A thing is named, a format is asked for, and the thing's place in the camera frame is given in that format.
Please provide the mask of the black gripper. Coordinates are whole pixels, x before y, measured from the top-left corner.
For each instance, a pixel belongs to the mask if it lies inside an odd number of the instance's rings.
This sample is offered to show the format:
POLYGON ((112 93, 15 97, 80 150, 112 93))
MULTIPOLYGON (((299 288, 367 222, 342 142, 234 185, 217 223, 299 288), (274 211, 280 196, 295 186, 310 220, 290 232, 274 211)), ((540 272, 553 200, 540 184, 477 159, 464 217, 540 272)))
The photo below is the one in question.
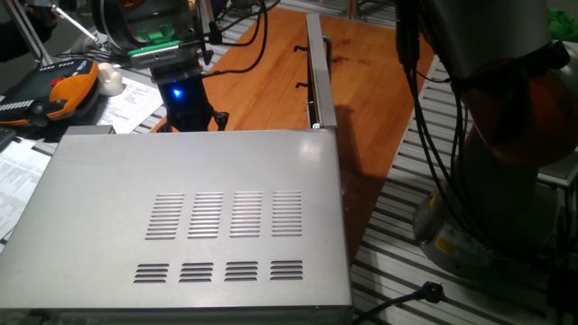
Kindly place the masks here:
POLYGON ((152 69, 152 81, 157 85, 166 108, 166 121, 159 123, 156 133, 207 131, 211 119, 219 131, 225 131, 229 113, 214 110, 200 72, 152 69))

